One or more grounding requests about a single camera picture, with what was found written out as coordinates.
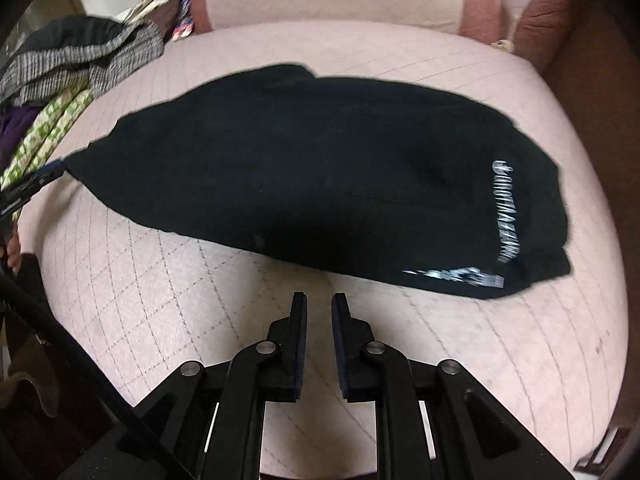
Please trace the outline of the black pants with white print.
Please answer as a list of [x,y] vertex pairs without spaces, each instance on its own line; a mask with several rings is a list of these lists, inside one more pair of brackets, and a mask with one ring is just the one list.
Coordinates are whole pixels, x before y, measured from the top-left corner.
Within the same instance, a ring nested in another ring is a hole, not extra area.
[[480,299],[570,273],[555,162],[458,94],[293,64],[126,115],[66,158],[148,228]]

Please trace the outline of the purple cloth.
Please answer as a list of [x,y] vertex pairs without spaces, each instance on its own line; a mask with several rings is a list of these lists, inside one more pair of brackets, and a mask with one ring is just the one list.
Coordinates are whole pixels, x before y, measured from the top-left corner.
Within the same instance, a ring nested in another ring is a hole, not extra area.
[[9,166],[17,144],[24,138],[41,111],[42,106],[25,105],[10,107],[1,115],[1,170]]

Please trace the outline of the green patterned cloth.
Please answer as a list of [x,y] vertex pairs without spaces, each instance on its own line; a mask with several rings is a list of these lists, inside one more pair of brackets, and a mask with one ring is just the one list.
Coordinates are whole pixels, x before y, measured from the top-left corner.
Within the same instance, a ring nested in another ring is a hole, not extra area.
[[91,89],[75,84],[43,107],[2,171],[1,189],[5,190],[29,171],[41,168],[92,100]]

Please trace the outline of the pink quilted sofa seat cover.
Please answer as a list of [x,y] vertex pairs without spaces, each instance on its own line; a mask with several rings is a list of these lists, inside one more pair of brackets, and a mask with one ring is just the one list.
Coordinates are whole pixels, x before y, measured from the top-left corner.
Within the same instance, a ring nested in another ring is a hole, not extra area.
[[308,299],[300,400],[262,469],[375,466],[337,383],[331,300],[411,359],[469,370],[564,465],[601,441],[628,314],[620,245],[561,105],[517,56],[369,22],[232,27],[167,47],[83,112],[18,227],[53,314],[130,402]]

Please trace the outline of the houndstooth checked jacket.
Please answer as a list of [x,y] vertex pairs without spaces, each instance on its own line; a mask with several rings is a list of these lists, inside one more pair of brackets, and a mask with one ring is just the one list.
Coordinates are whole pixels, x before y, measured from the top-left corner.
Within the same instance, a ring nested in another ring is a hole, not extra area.
[[30,34],[1,69],[1,104],[46,102],[74,84],[102,96],[164,53],[152,21],[72,15]]

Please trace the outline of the colourful snack packet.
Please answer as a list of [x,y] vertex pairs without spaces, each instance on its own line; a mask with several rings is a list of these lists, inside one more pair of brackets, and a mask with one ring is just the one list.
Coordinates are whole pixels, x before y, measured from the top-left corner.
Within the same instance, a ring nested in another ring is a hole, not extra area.
[[191,2],[192,0],[180,0],[179,12],[170,36],[171,41],[186,39],[194,31],[194,21],[191,14]]

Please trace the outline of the red brown small cushion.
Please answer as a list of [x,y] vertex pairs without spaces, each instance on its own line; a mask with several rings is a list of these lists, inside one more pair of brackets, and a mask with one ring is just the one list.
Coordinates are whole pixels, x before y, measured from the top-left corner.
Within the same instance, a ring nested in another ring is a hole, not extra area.
[[513,53],[543,72],[573,27],[572,0],[501,0],[504,38]]

